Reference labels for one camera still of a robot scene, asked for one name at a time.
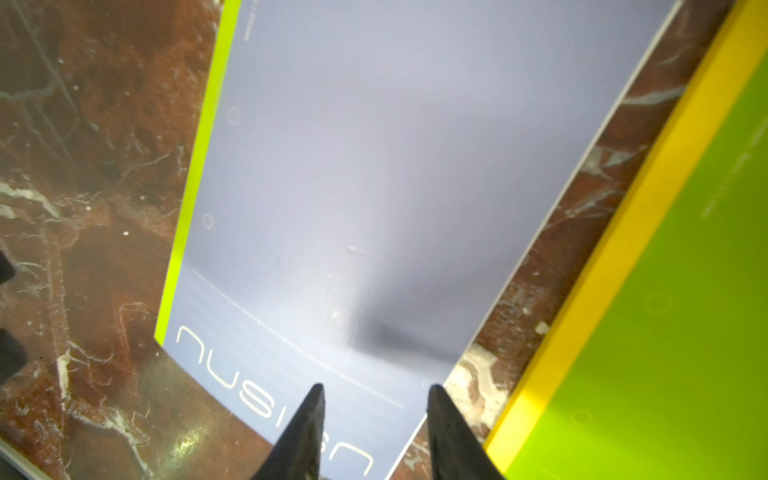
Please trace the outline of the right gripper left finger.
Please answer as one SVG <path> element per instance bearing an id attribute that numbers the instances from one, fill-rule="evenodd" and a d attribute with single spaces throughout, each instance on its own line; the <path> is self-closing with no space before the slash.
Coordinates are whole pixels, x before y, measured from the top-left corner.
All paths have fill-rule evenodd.
<path id="1" fill-rule="evenodd" d="M 311 387 L 252 480 L 318 480 L 325 420 L 322 384 Z"/>

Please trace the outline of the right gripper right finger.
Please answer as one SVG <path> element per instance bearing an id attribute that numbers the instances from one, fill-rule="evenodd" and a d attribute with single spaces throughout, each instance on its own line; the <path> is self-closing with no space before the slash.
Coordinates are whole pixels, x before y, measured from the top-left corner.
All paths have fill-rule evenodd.
<path id="1" fill-rule="evenodd" d="M 505 479 L 439 384 L 429 389 L 427 426 L 433 479 Z"/>

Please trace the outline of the notebook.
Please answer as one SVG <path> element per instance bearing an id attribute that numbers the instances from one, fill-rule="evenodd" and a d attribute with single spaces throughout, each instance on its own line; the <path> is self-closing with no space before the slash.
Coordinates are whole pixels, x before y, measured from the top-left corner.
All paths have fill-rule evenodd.
<path id="1" fill-rule="evenodd" d="M 267 441 L 387 479 L 673 1 L 228 1 L 157 342 Z"/>
<path id="2" fill-rule="evenodd" d="M 509 479 L 767 475 L 767 5 L 740 1 L 487 444 Z"/>

